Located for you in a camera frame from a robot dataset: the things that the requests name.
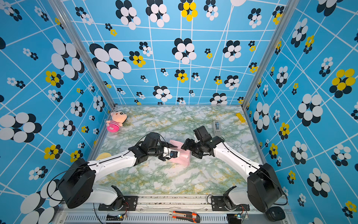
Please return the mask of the purple wrapping paper sheet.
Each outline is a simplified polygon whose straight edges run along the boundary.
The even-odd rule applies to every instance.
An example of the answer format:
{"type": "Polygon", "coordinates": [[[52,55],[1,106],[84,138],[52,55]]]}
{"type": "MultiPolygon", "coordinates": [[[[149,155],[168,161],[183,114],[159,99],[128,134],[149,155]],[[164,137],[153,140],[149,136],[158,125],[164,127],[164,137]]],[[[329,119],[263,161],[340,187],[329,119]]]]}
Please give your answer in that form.
{"type": "Polygon", "coordinates": [[[169,161],[180,165],[189,166],[191,151],[181,149],[183,146],[182,142],[170,140],[169,143],[176,146],[176,148],[173,148],[173,150],[178,152],[178,156],[176,158],[171,158],[169,161]]]}

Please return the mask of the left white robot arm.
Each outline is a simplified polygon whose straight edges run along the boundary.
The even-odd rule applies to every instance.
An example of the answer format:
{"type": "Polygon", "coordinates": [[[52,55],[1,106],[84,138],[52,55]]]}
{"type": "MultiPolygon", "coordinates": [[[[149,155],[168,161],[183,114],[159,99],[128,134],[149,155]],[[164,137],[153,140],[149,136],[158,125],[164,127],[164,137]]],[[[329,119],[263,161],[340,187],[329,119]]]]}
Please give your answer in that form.
{"type": "Polygon", "coordinates": [[[84,203],[100,203],[118,211],[124,205],[124,195],[116,186],[104,187],[96,182],[101,178],[121,169],[134,167],[157,157],[161,161],[178,158],[180,153],[176,146],[161,140],[159,133],[150,132],[143,141],[138,141],[118,155],[105,159],[85,161],[79,159],[64,173],[57,183],[69,209],[77,208],[84,203]]]}

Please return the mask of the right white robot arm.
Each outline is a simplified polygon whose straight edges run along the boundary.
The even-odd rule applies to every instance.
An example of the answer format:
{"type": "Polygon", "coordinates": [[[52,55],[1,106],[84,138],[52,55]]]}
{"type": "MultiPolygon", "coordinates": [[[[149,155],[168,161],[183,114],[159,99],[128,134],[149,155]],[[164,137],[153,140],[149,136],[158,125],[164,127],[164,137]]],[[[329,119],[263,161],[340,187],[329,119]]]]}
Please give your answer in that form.
{"type": "Polygon", "coordinates": [[[222,137],[212,137],[204,126],[195,129],[194,134],[196,139],[186,139],[181,147],[183,150],[191,151],[198,159],[208,154],[222,160],[247,182],[246,190],[233,186],[223,194],[227,210],[233,211],[241,204],[249,204],[265,213],[285,195],[271,165],[246,158],[232,149],[222,137]]]}

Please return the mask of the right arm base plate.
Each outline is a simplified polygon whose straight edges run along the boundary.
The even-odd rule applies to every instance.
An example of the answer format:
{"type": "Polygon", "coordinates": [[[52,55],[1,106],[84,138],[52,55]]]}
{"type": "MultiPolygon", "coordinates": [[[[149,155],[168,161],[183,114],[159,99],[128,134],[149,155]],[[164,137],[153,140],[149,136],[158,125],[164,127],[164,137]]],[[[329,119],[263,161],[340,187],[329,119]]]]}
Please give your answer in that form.
{"type": "Polygon", "coordinates": [[[223,195],[208,195],[206,200],[211,205],[212,211],[238,211],[244,213],[250,211],[250,201],[245,188],[233,186],[223,195]]]}

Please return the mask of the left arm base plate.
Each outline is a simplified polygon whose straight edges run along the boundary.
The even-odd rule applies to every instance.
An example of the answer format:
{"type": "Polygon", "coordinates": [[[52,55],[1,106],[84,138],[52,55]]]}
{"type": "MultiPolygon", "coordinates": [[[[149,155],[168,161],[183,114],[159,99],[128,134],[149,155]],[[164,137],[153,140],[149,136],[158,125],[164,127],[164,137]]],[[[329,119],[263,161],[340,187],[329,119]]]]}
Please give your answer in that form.
{"type": "Polygon", "coordinates": [[[99,211],[135,211],[138,204],[138,196],[124,196],[117,186],[112,185],[117,194],[116,200],[110,204],[99,204],[99,211]]]}

